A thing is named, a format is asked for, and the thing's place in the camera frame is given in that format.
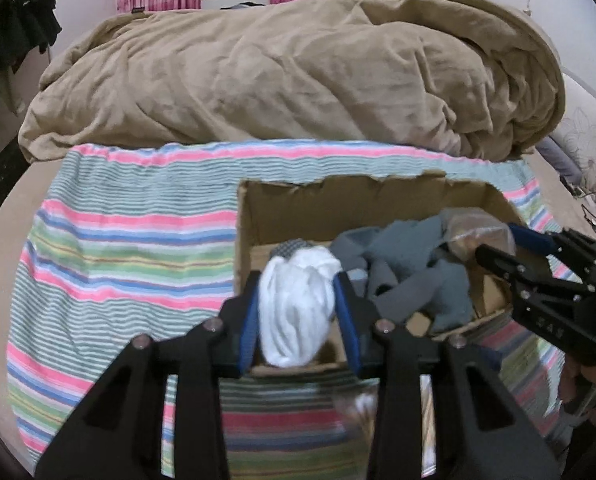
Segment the person's right hand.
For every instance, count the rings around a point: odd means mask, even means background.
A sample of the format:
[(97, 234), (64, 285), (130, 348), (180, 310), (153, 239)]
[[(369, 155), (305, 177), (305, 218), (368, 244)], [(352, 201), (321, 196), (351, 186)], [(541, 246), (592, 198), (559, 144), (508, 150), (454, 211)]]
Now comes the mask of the person's right hand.
[(568, 354), (560, 374), (558, 393), (567, 414), (596, 426), (596, 365), (581, 365)]

